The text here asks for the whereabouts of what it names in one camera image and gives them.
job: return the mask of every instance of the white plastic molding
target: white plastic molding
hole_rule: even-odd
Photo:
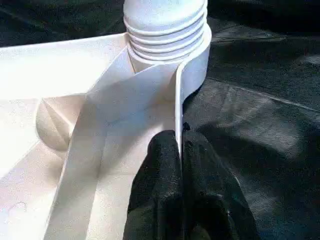
[[[127,32],[0,48],[0,239],[121,240],[151,138],[203,83],[207,0],[126,0]]]

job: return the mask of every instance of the curved plastic edge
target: curved plastic edge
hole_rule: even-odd
[[[175,139],[178,143],[179,153],[182,152],[182,121],[183,102],[196,91],[205,81],[210,42],[212,38],[211,29],[208,24],[204,29],[204,41],[202,45],[189,57],[187,57],[177,68],[175,82]]]

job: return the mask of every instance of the gloved hand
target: gloved hand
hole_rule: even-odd
[[[231,172],[207,139],[184,131],[182,165],[174,131],[151,140],[132,184],[124,240],[258,240]]]

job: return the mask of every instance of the ridged cylinder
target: ridged cylinder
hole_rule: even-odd
[[[188,56],[204,40],[208,0],[126,0],[130,47],[148,61]]]

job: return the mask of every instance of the black cloth background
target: black cloth background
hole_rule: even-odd
[[[1,1],[0,46],[125,31],[123,1],[74,2]],[[320,236],[319,4],[210,0],[207,78],[183,106],[238,179],[265,240]]]

